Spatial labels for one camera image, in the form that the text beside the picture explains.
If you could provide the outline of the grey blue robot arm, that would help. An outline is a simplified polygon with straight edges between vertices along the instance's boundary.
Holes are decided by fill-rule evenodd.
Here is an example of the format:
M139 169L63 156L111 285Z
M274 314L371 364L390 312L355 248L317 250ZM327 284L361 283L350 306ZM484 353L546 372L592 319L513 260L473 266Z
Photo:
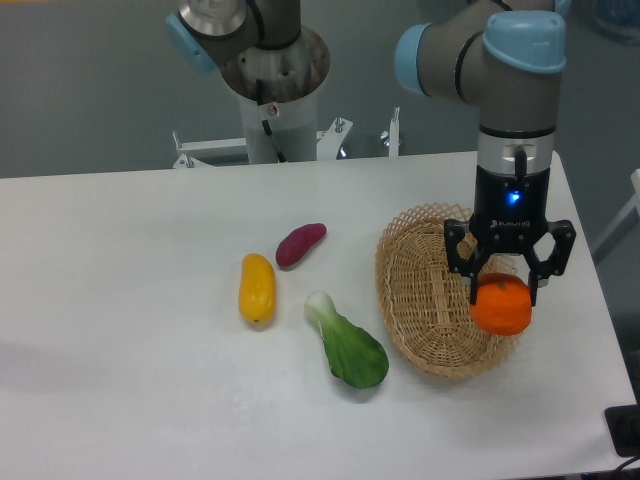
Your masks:
M473 213L444 224L449 269L472 292L496 254L525 259L530 296L566 269L575 231L547 219L546 200L568 7L473 1L445 24L407 29L396 45L403 88L479 109ZM183 1L165 25L194 69L219 71L235 93L250 162L320 158L315 96L330 56L298 2Z

